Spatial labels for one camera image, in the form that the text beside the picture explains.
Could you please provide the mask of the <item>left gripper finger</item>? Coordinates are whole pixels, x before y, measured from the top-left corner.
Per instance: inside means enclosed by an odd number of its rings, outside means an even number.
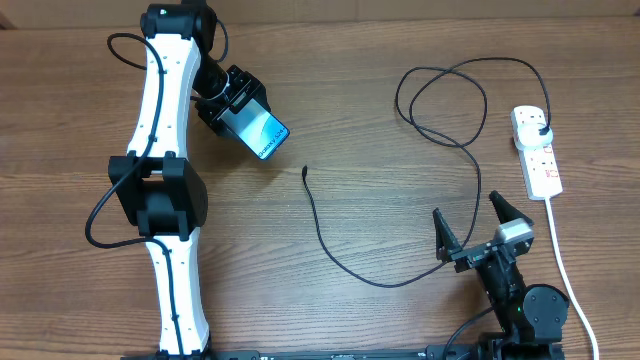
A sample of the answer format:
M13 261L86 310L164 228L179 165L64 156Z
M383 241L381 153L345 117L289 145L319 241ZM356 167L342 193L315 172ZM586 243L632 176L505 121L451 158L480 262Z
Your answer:
M221 116L209 121L209 127L220 137L245 142L242 132L249 125L250 120L246 115L225 112Z
M265 86L255 77L236 77L231 83L231 93L228 105L233 113L238 113L249 103L255 100L266 111L270 112Z

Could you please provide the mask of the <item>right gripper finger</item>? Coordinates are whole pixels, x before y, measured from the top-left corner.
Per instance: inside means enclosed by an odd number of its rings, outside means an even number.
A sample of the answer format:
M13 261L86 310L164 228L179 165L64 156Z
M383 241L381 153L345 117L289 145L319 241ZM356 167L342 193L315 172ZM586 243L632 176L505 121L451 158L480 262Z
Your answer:
M525 221L529 226L534 225L534 221L511 205L498 191L494 190L489 194L489 200L491 201L498 220L501 224L506 224L510 221L521 219Z
M436 230L436 258L449 262L453 254L461 251L461 246L438 208L433 210L432 216Z

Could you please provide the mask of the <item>blue-screen Galaxy smartphone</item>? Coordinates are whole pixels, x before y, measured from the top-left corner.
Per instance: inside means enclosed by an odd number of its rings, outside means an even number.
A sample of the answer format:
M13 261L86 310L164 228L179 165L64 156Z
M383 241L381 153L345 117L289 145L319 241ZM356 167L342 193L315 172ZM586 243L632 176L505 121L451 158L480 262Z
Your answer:
M245 140L242 143L260 160L267 160L273 155L290 134L286 126L255 100L250 100L238 113L246 115L250 120L249 125L242 132Z

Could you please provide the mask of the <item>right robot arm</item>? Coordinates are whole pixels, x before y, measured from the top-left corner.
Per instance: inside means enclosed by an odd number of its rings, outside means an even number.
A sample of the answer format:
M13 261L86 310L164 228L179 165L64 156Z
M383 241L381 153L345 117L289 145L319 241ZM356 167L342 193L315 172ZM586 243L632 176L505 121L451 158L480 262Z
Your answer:
M461 325L444 345L425 348L429 359L562 359L562 328L569 298L548 284L526 285L516 258L529 252L534 221L497 191L489 199L500 225L491 241L473 248L460 245L441 212L433 211L436 258L456 272L477 272L490 307ZM454 341L483 316L494 313L501 330L483 333L473 344Z

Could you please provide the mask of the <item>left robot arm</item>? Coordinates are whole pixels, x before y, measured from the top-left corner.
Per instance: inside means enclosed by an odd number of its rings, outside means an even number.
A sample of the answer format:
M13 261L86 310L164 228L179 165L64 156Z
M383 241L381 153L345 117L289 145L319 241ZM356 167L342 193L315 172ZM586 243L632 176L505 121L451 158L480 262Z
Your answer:
M141 109L125 155L108 164L112 183L138 242L151 256L161 312L156 359L212 359L198 273L198 241L207 218L204 181L188 159L189 113L218 136L241 142L266 160L289 129L271 112L265 86L237 66L210 56L216 13L204 1L152 4L137 41L146 47Z

